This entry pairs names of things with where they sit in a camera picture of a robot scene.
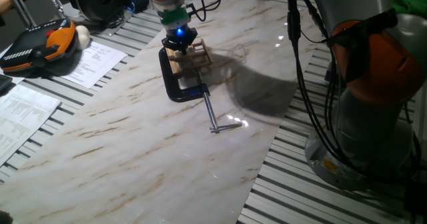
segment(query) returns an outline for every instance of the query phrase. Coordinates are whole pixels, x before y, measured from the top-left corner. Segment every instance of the paper sheet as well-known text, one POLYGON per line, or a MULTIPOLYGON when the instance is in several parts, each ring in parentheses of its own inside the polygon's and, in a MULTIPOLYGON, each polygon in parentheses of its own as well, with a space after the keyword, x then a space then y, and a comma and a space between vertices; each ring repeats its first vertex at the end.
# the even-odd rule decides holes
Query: paper sheet
POLYGON ((0 166, 50 117, 60 101, 22 85, 0 98, 0 166))
POLYGON ((83 51, 75 70, 62 77, 86 88, 91 88, 125 56, 124 52, 92 41, 91 45, 83 51))
MULTIPOLYGON (((6 51, 9 50, 9 48, 11 48, 12 45, 10 45, 8 48, 6 48, 3 52, 0 53, 0 59, 4 56, 4 54, 6 54, 6 51)), ((3 72, 3 70, 0 68, 0 74, 4 75, 5 73, 3 72)), ((22 82, 22 80, 24 80, 24 77, 12 77, 12 82, 14 84, 18 84, 20 82, 22 82)))

